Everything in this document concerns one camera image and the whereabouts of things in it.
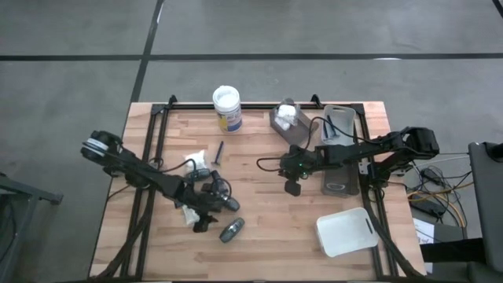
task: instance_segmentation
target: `white lid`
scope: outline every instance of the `white lid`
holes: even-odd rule
[[[320,245],[330,257],[374,247],[379,242],[364,208],[322,216],[316,222],[316,229]]]
[[[231,86],[220,86],[213,93],[213,104],[217,111],[233,111],[240,104],[239,92]]]

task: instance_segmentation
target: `label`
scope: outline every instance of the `label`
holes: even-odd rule
[[[243,120],[241,119],[241,109],[238,108],[236,111],[232,113],[227,113],[227,114],[220,114],[217,113],[218,115],[218,125],[220,125],[220,128],[224,131],[235,131],[239,130],[241,127],[241,124],[243,123]]]

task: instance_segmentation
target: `wooden tabletop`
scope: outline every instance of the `wooden tabletop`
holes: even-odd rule
[[[389,132],[384,103],[362,103],[371,137]],[[151,105],[133,103],[130,107],[123,141],[124,147],[137,156],[143,151]],[[304,112],[309,117],[321,114],[321,110]],[[154,133],[158,133],[159,124],[156,124]],[[311,144],[317,145],[319,138],[318,129]],[[163,167],[180,164],[185,155],[200,150],[205,150],[209,166],[220,141],[225,145],[221,166],[215,169],[232,184],[233,197],[240,202],[241,209],[235,213],[223,211],[215,215],[219,222],[212,223],[206,233],[193,233],[192,227],[185,225],[182,211],[175,210],[173,202],[158,193],[144,280],[298,281],[375,277],[370,249],[329,258],[321,251],[315,231],[319,217],[361,207],[361,195],[340,198],[321,194],[322,173],[318,172],[301,181],[302,194],[293,197],[284,192],[284,178],[261,171],[255,165],[260,157],[280,156],[288,151],[287,142],[269,126],[266,110],[244,110],[243,126],[233,134],[220,131],[214,110],[170,111]],[[277,163],[263,166],[277,167]],[[184,173],[185,168],[172,172]],[[110,193],[124,186],[125,181],[117,178],[112,182]],[[108,202],[90,275],[101,272],[123,244],[133,199],[134,190],[127,189]],[[394,242],[413,266],[424,273],[424,262],[403,187],[388,186],[384,205]],[[219,234],[238,216],[246,221],[245,227],[230,243],[223,244]],[[382,244],[380,254],[386,266]]]

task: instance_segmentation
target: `white plastic jar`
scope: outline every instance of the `white plastic jar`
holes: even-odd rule
[[[225,132],[241,128],[241,100],[239,92],[231,86],[220,86],[213,93],[213,105],[218,114],[218,125]]]

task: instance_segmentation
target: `gray floor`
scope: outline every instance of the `gray floor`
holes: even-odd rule
[[[140,54],[155,3],[0,0],[0,55]],[[502,25],[491,0],[166,0],[152,53],[503,52]],[[0,171],[64,193],[38,210],[21,281],[86,277],[110,180],[79,148],[94,129],[122,132],[138,66],[0,62]],[[221,84],[243,101],[385,101],[393,130],[430,127],[443,152],[464,152],[503,139],[502,73],[503,60],[151,62],[140,101],[210,101]],[[461,197],[478,237],[473,189]]]

